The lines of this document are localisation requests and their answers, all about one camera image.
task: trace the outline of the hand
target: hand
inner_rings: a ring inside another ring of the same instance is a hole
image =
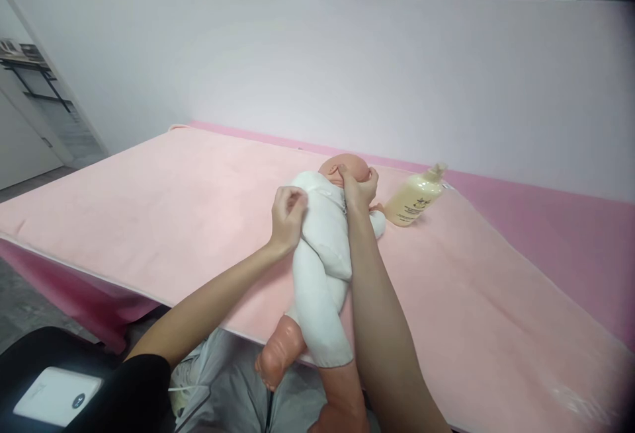
[[[377,193],[377,182],[379,174],[372,167],[370,168],[370,179],[366,182],[358,182],[350,174],[346,165],[341,164],[337,168],[344,179],[344,196],[348,208],[366,209],[375,198]]]
[[[291,253],[298,246],[308,202],[306,192],[298,187],[281,186],[276,192],[271,208],[273,228],[267,245],[280,256]]]

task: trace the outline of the doll head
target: doll head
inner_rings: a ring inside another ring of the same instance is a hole
[[[349,172],[358,182],[366,182],[370,178],[370,169],[364,159],[353,154],[340,154],[331,157],[322,164],[318,172],[333,185],[344,188],[344,180],[337,170],[337,166],[340,164],[346,165]]]

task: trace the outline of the pink towel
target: pink towel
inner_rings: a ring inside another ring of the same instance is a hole
[[[175,305],[260,247],[275,188],[326,157],[178,128],[0,205],[0,237]],[[378,167],[378,200],[408,175]],[[516,252],[457,191],[380,250],[441,411],[473,432],[614,426],[632,353]],[[289,263],[227,329],[264,342]],[[351,311],[343,312],[351,334]]]

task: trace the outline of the bottle label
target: bottle label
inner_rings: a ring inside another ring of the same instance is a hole
[[[397,218],[402,221],[412,222],[415,220],[421,212],[428,208],[428,206],[432,203],[432,200],[426,200],[424,198],[419,198],[415,203],[410,205],[404,205],[403,211],[397,214]]]

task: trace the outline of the person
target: person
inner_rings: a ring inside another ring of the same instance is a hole
[[[368,217],[377,172],[371,168],[370,180],[357,182],[345,166],[339,170],[345,183],[353,265],[357,366],[377,423],[383,432],[449,432],[425,385],[407,321]],[[309,430],[326,404],[316,373],[294,364],[271,394],[253,369],[261,348],[217,329],[246,291],[295,249],[307,203],[301,189],[280,187],[271,210],[269,241],[162,316],[64,431],[162,431],[175,369],[175,374],[179,369],[187,370],[188,380],[196,371],[193,376],[201,383],[182,387],[193,387],[203,397],[194,408],[193,395],[191,405],[185,408],[191,410],[189,428],[244,433]],[[197,355],[195,360],[200,362],[184,369],[184,359],[197,346],[201,350],[200,345],[206,355]]]

